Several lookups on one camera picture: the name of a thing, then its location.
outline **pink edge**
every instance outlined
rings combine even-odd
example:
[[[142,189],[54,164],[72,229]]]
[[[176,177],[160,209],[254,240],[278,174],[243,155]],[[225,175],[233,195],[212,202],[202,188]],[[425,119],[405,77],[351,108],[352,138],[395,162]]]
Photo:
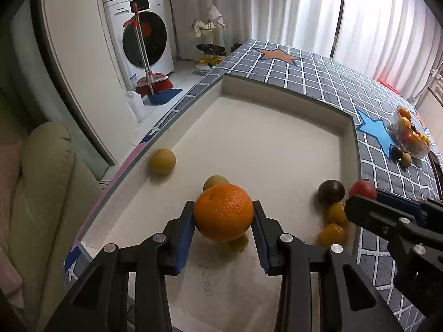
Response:
[[[129,164],[136,158],[136,156],[141,152],[143,147],[145,147],[147,144],[148,144],[148,142],[143,142],[143,143],[139,144],[136,148],[134,148],[134,150],[131,152],[131,154],[128,156],[128,158],[126,158],[125,162],[123,162],[123,164],[120,166],[120,168],[118,169],[117,173],[112,178],[111,182],[106,186],[106,188],[103,191],[103,193],[101,194],[100,198],[95,203],[94,207],[92,207],[91,211],[88,214],[88,217],[86,217],[86,219],[85,219],[85,222],[83,222],[83,225],[78,230],[77,235],[75,236],[75,240],[72,243],[71,251],[77,246],[77,241],[78,241],[79,235],[83,232],[83,228],[85,227],[86,222],[88,222],[90,217],[92,216],[92,214],[94,214],[94,212],[97,209],[98,205],[103,201],[103,199],[108,194],[108,192],[111,189],[111,187],[117,181],[118,177],[123,173],[123,171],[125,171],[125,169],[128,168]]]

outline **washing machine door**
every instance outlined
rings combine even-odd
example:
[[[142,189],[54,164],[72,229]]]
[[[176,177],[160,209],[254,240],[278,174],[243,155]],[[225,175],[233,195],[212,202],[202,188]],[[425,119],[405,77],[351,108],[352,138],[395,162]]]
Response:
[[[142,11],[139,16],[148,61],[152,66],[165,52],[168,38],[166,26],[161,17],[152,11]],[[143,68],[136,32],[132,25],[126,26],[123,32],[123,50],[131,64]]]

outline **broom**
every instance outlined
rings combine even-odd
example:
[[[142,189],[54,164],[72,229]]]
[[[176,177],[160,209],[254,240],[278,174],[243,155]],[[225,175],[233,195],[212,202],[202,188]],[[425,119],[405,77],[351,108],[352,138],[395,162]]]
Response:
[[[169,80],[169,78],[167,76],[165,76],[162,73],[152,73],[151,71],[151,66],[149,65],[149,61],[148,61],[148,54],[146,53],[146,47],[145,47],[145,42],[143,40],[143,33],[141,30],[141,25],[140,25],[140,16],[139,16],[139,11],[138,11],[138,6],[136,3],[133,4],[134,7],[134,12],[136,15],[136,24],[134,24],[135,26],[135,32],[136,32],[136,37],[137,40],[139,42],[139,47],[141,46],[142,50],[140,51],[142,60],[143,60],[143,66],[145,68],[145,73],[146,73],[146,77],[141,78],[138,82],[137,82],[137,87],[136,87],[136,92],[140,93],[141,95],[146,95],[146,88],[143,87],[147,87],[149,86],[149,92],[151,93],[158,93],[158,92],[163,92],[165,90],[169,90],[171,88],[174,87],[174,85],[172,84],[172,82]]]

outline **wall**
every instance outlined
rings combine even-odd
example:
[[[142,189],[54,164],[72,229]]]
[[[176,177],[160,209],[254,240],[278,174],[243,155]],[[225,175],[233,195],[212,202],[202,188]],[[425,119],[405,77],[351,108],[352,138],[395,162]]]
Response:
[[[66,125],[72,148],[96,178],[101,178],[109,165],[82,132],[52,83],[35,39],[29,0],[17,11],[10,29],[7,58],[16,87],[14,95],[24,102],[37,125],[46,121]]]
[[[426,127],[429,128],[438,148],[443,151],[443,82],[441,79],[431,85],[432,91],[439,97],[425,90],[417,102],[416,109]]]
[[[169,45],[171,47],[172,58],[177,58],[176,35],[174,32],[174,24],[172,22],[171,0],[163,0],[163,6],[166,15],[166,29],[168,31]]]
[[[109,55],[97,0],[41,0],[41,4],[64,98],[77,109],[82,127],[94,133],[108,157],[118,162],[132,147],[137,120]]]

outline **broom handle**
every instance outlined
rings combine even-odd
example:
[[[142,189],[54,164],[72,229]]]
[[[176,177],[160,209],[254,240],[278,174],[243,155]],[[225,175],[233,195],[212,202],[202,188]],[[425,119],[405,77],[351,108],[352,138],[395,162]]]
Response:
[[[143,33],[141,30],[140,16],[138,13],[138,6],[136,3],[134,3],[133,7],[134,7],[134,12],[136,14],[136,21],[137,21],[137,27],[136,27],[137,43],[139,45],[139,50],[140,50],[140,55],[141,55],[141,59],[143,62],[143,67],[145,68],[146,78],[148,79],[149,89],[151,90],[151,93],[154,94],[154,89],[152,88],[152,82],[151,82],[151,77],[150,77],[151,66],[149,66],[148,54],[146,53],[145,41],[143,40]]]

